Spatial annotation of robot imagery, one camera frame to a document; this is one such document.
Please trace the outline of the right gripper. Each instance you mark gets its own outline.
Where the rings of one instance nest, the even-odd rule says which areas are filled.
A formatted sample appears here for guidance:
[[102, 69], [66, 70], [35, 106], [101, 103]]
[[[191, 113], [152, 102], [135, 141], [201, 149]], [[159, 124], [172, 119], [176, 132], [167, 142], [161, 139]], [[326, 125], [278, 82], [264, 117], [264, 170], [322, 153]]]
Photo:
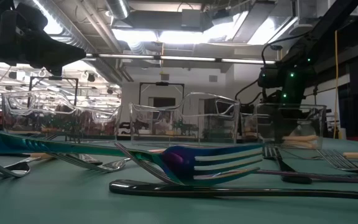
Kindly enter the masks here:
[[299, 104], [291, 101], [286, 93], [276, 90], [272, 93], [273, 106], [272, 121], [274, 126], [274, 143], [281, 144], [283, 138], [291, 133], [291, 126], [305, 118], [305, 113]]

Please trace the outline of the iridescent rainbow fork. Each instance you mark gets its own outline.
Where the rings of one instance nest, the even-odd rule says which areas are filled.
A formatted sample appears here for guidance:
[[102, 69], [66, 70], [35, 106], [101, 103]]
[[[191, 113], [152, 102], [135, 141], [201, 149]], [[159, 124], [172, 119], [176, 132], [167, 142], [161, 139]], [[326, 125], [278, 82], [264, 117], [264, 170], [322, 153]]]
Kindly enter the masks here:
[[263, 170], [253, 167], [263, 161], [261, 144], [197, 148], [176, 145], [160, 152], [132, 150], [120, 143], [116, 147], [141, 168], [158, 179], [177, 185], [211, 186], [249, 174], [299, 175], [330, 182], [358, 183], [358, 174], [314, 174]]
[[121, 143], [114, 147], [49, 141], [8, 134], [0, 131], [0, 153], [79, 153], [104, 156], [130, 157], [139, 166], [146, 168], [152, 162], [160, 169], [152, 168], [150, 173], [157, 176], [164, 172], [160, 180], [180, 185], [210, 186], [236, 180], [260, 168], [262, 146], [193, 148], [171, 146], [162, 152], [128, 149]]

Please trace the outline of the clear plastic bin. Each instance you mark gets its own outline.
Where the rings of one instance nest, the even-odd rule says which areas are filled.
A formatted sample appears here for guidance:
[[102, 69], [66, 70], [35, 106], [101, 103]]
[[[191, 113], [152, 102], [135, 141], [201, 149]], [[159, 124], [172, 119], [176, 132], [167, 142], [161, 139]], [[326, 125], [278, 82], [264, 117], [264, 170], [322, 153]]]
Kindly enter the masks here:
[[131, 143], [169, 147], [232, 146], [240, 103], [212, 93], [192, 92], [175, 106], [129, 104]]
[[[274, 105], [274, 103], [260, 103], [252, 106], [250, 113], [241, 113], [243, 141], [259, 142], [265, 146], [282, 149], [306, 149], [284, 146], [284, 140], [281, 144], [274, 143], [275, 124], [272, 121]], [[305, 118], [299, 120], [297, 124], [288, 124], [291, 126], [291, 133], [288, 136], [319, 136], [318, 140], [310, 143], [316, 144], [316, 149], [321, 149], [326, 121], [326, 107], [323, 105], [300, 105], [300, 109], [305, 113]]]
[[117, 138], [121, 107], [77, 106], [56, 91], [2, 94], [2, 128], [28, 136], [63, 136], [66, 141], [113, 141]]

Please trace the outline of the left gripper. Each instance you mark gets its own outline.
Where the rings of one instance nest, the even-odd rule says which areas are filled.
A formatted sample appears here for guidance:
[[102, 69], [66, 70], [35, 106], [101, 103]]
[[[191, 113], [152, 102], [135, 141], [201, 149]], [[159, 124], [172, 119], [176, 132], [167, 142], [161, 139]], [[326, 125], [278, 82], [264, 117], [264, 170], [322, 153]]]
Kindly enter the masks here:
[[[19, 2], [15, 9], [4, 11], [1, 15], [1, 57], [9, 63], [29, 61], [35, 55], [30, 48], [35, 47], [37, 35], [47, 24], [47, 18], [39, 9], [23, 2]], [[53, 41], [48, 46], [47, 65], [63, 67], [85, 57], [82, 48]]]

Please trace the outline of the ceiling tube light strip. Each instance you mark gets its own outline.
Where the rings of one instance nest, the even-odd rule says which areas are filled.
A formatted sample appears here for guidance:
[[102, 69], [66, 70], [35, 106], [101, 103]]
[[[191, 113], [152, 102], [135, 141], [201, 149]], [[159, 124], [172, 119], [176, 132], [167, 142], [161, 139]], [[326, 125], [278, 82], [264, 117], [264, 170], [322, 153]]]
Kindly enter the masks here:
[[86, 58], [119, 58], [137, 60], [175, 60], [189, 62], [214, 62], [214, 63], [241, 63], [241, 64], [274, 64], [273, 60], [243, 59], [243, 58], [216, 58], [216, 57], [187, 57], [171, 55], [132, 55], [132, 54], [86, 54]]

